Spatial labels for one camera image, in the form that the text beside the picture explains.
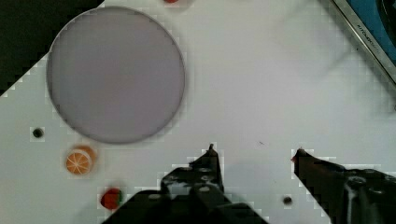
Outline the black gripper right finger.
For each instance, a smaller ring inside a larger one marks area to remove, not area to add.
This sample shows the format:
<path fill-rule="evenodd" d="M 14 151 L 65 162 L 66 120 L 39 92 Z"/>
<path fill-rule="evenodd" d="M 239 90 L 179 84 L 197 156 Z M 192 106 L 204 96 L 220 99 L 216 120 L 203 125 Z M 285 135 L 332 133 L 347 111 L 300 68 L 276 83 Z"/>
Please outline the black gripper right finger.
<path fill-rule="evenodd" d="M 300 148 L 294 173 L 332 224 L 396 224 L 396 182 L 375 169 L 347 169 Z"/>

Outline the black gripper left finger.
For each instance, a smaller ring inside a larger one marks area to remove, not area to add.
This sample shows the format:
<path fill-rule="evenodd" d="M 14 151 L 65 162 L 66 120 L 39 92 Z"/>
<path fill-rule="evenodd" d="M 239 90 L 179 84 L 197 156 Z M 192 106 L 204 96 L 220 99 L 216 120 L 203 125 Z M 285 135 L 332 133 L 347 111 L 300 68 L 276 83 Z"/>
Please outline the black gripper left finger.
<path fill-rule="evenodd" d="M 224 193 L 219 154 L 204 155 L 164 176 L 158 190 L 142 190 L 102 224 L 268 224 L 245 203 Z"/>

